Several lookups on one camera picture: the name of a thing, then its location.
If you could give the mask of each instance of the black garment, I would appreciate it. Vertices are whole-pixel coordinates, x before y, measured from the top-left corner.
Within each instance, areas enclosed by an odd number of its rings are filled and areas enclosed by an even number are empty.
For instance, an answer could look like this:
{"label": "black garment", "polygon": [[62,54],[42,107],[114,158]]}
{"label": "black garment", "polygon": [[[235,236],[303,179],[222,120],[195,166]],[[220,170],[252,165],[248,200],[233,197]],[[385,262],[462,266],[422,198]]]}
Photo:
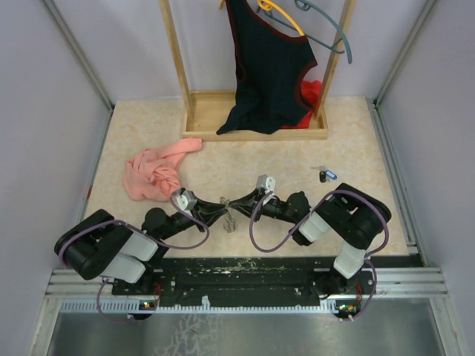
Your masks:
{"label": "black garment", "polygon": [[217,131],[272,134],[297,125],[312,110],[301,83],[317,62],[308,38],[287,36],[256,14],[247,0],[226,0],[235,42],[236,106]]}

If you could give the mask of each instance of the wooden post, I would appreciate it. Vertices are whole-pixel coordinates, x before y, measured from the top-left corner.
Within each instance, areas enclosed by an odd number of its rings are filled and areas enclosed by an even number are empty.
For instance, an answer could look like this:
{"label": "wooden post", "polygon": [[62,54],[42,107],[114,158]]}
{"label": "wooden post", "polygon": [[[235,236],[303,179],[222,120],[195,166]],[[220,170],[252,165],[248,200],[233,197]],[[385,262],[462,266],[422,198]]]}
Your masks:
{"label": "wooden post", "polygon": [[[348,33],[348,28],[350,27],[351,18],[353,17],[353,12],[355,11],[356,0],[345,0],[343,5],[343,10],[341,11],[340,23],[339,26],[344,33]],[[335,42],[340,39],[340,34],[337,32],[335,35]],[[340,42],[337,46],[338,50],[343,49],[343,42]],[[321,86],[320,96],[318,97],[318,111],[314,113],[313,119],[318,120],[321,112],[324,109],[325,100],[327,100],[327,95],[332,84],[333,75],[335,74],[336,65],[338,64],[339,55],[335,52],[330,53],[328,58],[327,69],[325,70],[324,80]]]}
{"label": "wooden post", "polygon": [[177,32],[175,31],[173,17],[171,15],[170,2],[169,0],[158,0],[158,2],[162,11],[163,23],[165,24],[168,41],[170,42],[171,54],[177,69],[178,81],[180,82],[181,93],[183,95],[183,101],[185,102],[186,114],[188,115],[188,118],[193,119],[194,103],[190,95],[188,82],[186,81],[185,68],[183,67]]}

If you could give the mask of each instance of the yellow hanger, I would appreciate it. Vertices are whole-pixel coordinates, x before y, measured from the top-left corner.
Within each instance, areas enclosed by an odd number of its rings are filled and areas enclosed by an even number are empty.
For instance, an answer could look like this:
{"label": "yellow hanger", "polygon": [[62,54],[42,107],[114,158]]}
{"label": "yellow hanger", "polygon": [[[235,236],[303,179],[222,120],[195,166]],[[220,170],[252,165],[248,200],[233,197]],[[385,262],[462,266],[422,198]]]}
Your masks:
{"label": "yellow hanger", "polygon": [[[223,8],[224,1],[225,0],[221,0],[220,9]],[[288,13],[286,13],[284,10],[282,10],[281,7],[274,4],[272,1],[270,1],[270,0],[258,0],[258,5],[264,11],[270,11],[272,9],[276,9],[279,13],[284,15],[287,20],[289,20],[289,22],[292,24],[293,27],[295,27],[295,29],[297,30],[297,32],[300,36],[305,36],[305,33],[302,31],[300,26],[298,26],[297,22],[295,22],[294,19],[292,17],[290,17],[290,15]]]}

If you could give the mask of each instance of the wooden frame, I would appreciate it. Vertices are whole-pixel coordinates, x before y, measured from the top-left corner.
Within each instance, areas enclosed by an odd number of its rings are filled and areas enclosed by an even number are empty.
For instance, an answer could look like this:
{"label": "wooden frame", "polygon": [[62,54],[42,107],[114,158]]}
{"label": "wooden frame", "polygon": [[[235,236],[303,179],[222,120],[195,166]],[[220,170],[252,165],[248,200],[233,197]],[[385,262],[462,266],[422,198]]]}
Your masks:
{"label": "wooden frame", "polygon": [[[231,108],[235,105],[235,92],[233,90],[189,90],[169,0],[159,0],[159,3],[171,53],[177,69],[183,101],[185,102],[186,113],[183,122],[183,137],[198,137],[205,141],[275,141],[326,139],[328,137],[328,124],[324,103],[333,80],[336,65],[338,64],[337,54],[332,52],[328,59],[318,110],[312,115],[309,128],[279,130],[272,135],[254,131],[232,131],[218,136],[216,130],[226,121]],[[344,32],[348,31],[355,5],[356,0],[345,0],[344,2],[339,23]],[[336,33],[335,40],[338,41],[339,38],[340,35]]]}

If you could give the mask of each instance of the robotic arm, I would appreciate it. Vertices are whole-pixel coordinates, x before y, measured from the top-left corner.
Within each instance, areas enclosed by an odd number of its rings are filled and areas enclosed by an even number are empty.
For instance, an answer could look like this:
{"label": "robotic arm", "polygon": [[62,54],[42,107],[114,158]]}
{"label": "robotic arm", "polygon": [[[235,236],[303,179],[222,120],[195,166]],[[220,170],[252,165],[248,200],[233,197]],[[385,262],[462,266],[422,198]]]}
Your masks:
{"label": "robotic arm", "polygon": [[[334,268],[349,279],[361,269],[366,250],[382,232],[381,217],[386,223],[391,218],[389,209],[382,202],[342,183],[336,191],[346,193],[335,193],[323,200],[302,223],[311,212],[305,193],[291,194],[284,202],[273,194],[274,189],[274,179],[261,176],[252,193],[231,201],[227,207],[200,200],[193,192],[181,189],[177,199],[181,211],[168,216],[163,209],[152,208],[145,215],[141,229],[114,220],[107,211],[99,210],[64,234],[54,251],[85,280],[102,275],[136,283],[147,267],[156,266],[168,251],[163,241],[193,226],[200,232],[205,231],[189,216],[209,227],[227,212],[227,208],[233,208],[247,217],[252,217],[254,212],[255,221],[264,215],[294,226],[300,223],[292,234],[299,245],[310,245],[325,232],[335,230],[344,243]],[[255,211],[260,202],[261,209]],[[380,217],[368,203],[377,209]]]}

